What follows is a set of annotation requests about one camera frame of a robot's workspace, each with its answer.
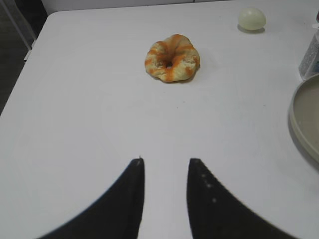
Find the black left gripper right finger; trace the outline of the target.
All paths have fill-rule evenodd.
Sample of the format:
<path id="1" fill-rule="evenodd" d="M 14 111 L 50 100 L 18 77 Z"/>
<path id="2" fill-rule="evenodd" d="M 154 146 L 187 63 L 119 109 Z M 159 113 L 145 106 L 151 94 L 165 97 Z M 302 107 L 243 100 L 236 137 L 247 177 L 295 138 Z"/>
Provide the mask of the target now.
<path id="1" fill-rule="evenodd" d="M 198 158 L 190 159 L 187 210 L 194 239 L 291 239 L 236 199 Z"/>

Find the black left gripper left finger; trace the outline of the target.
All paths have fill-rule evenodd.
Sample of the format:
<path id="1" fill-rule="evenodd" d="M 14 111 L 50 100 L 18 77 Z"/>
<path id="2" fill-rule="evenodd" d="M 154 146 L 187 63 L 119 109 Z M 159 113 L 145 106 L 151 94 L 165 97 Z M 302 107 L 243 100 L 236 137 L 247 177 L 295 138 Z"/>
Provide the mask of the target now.
<path id="1" fill-rule="evenodd" d="M 136 239 L 145 199 L 145 164 L 133 159 L 92 205 L 45 239 Z"/>

